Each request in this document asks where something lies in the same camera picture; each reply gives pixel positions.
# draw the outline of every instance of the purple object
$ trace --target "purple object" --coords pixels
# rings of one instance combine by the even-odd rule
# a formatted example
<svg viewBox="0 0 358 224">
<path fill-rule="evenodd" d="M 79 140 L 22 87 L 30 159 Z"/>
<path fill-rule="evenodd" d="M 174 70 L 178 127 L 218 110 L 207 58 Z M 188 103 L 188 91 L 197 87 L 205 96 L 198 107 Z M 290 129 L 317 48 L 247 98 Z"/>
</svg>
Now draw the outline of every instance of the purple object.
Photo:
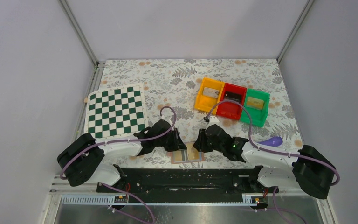
<svg viewBox="0 0 358 224">
<path fill-rule="evenodd" d="M 273 147 L 280 146 L 282 143 L 283 143 L 283 139 L 279 136 L 272 137 L 268 140 L 259 142 L 259 144 L 262 144 L 265 146 L 273 146 Z"/>
</svg>

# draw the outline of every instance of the chessboard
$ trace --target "chessboard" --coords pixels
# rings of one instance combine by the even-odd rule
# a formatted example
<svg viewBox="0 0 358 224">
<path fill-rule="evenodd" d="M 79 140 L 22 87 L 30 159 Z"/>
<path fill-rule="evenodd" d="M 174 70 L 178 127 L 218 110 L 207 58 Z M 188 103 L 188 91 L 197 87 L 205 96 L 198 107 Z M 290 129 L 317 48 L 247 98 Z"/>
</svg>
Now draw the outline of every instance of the chessboard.
<svg viewBox="0 0 358 224">
<path fill-rule="evenodd" d="M 88 96 L 84 132 L 96 139 L 129 136 L 147 124 L 142 84 L 98 90 Z"/>
</svg>

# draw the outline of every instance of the green square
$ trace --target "green square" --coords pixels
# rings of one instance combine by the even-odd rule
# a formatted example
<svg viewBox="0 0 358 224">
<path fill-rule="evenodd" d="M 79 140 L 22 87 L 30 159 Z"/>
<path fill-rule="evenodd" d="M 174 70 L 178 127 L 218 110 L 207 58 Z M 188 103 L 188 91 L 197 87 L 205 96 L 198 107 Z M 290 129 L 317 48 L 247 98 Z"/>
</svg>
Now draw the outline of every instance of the green square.
<svg viewBox="0 0 358 224">
<path fill-rule="evenodd" d="M 143 130 L 145 128 L 145 124 L 138 125 L 138 130 Z"/>
<path fill-rule="evenodd" d="M 143 113 L 142 113 L 142 112 L 138 112 L 138 113 L 137 113 L 137 118 L 143 118 Z"/>
<path fill-rule="evenodd" d="M 130 125 L 137 125 L 138 123 L 137 123 L 137 120 L 130 120 Z"/>
<path fill-rule="evenodd" d="M 131 132 L 131 127 L 125 127 L 124 128 L 124 133 L 129 133 Z"/>
<path fill-rule="evenodd" d="M 116 129 L 115 129 L 115 130 L 110 130 L 110 131 L 109 131 L 109 135 L 110 135 L 110 136 L 117 135 Z"/>
<path fill-rule="evenodd" d="M 102 131 L 108 131 L 109 125 L 102 125 Z"/>
<path fill-rule="evenodd" d="M 96 138 L 96 139 L 102 138 L 102 132 L 97 132 L 97 133 L 95 133 L 95 138 Z"/>
<path fill-rule="evenodd" d="M 123 125 L 123 123 L 122 122 L 117 122 L 116 123 L 116 128 L 121 128 L 121 127 L 123 127 L 124 125 Z"/>
</svg>

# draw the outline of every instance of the table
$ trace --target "table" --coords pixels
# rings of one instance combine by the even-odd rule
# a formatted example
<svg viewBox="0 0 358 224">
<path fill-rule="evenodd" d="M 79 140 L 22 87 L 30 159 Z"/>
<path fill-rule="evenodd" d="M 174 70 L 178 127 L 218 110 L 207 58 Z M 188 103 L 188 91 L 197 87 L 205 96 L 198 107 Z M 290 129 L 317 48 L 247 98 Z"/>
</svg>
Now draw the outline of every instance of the table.
<svg viewBox="0 0 358 224">
<path fill-rule="evenodd" d="M 177 113 L 176 127 L 184 142 L 197 139 L 198 130 L 206 127 L 206 112 L 194 109 L 202 79 L 208 77 L 226 83 L 270 93 L 268 116 L 264 127 L 253 127 L 252 137 L 262 141 L 283 138 L 281 147 L 298 150 L 302 139 L 289 102 L 279 65 L 275 59 L 213 60 L 107 60 L 99 89 L 142 83 L 149 126 L 159 119 L 159 110 L 169 105 Z M 249 124 L 218 117 L 231 136 L 248 136 Z M 205 161 L 171 164 L 163 148 L 139 157 L 119 157 L 104 161 L 123 168 L 247 168 L 242 162 L 230 161 L 220 152 L 205 154 Z"/>
</svg>

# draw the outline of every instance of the checkerboard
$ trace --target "checkerboard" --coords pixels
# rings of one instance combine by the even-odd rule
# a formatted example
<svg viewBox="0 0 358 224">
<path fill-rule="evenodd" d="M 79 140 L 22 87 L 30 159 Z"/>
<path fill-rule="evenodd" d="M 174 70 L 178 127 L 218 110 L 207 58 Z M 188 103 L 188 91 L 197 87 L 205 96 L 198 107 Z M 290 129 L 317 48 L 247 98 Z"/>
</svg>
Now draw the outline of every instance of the checkerboard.
<svg viewBox="0 0 358 224">
<path fill-rule="evenodd" d="M 88 96 L 84 132 L 94 138 L 129 136 L 148 124 L 142 84 L 95 91 Z"/>
</svg>

